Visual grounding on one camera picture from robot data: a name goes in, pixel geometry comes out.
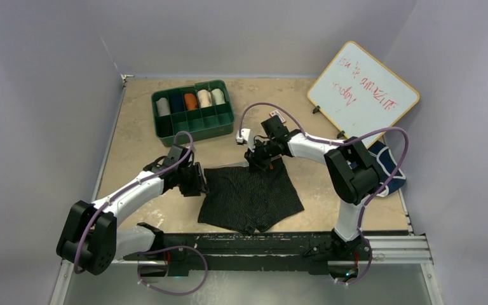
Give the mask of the black striped underwear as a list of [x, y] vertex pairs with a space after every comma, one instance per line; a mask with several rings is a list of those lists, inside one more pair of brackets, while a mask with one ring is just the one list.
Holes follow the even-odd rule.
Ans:
[[243, 234], [264, 233], [275, 224], [304, 211], [281, 158], [265, 172], [247, 166], [204, 170], [208, 193], [198, 222]]

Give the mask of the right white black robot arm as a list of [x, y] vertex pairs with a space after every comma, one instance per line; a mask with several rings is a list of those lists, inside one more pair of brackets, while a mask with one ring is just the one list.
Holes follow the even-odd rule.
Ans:
[[245, 159], [250, 171], [266, 171], [279, 156], [305, 158], [325, 165], [341, 200], [331, 249], [338, 258], [349, 257], [361, 240], [364, 203], [381, 185], [382, 170], [377, 161], [356, 138], [343, 142], [312, 137], [299, 129], [290, 131], [277, 116], [261, 125], [265, 136], [256, 136], [248, 128], [236, 134], [237, 144], [248, 147]]

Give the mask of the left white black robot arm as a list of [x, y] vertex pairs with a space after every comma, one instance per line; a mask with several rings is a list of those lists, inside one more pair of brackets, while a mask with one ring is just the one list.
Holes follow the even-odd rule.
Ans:
[[118, 227], [140, 207], [178, 188], [184, 197], [207, 191], [194, 147], [174, 144], [167, 155], [143, 167], [130, 182], [110, 195], [71, 206], [57, 243], [56, 253], [73, 263], [78, 273], [99, 275], [118, 256], [140, 252], [149, 260], [162, 256], [164, 243], [155, 230], [138, 225], [131, 234], [118, 234]]

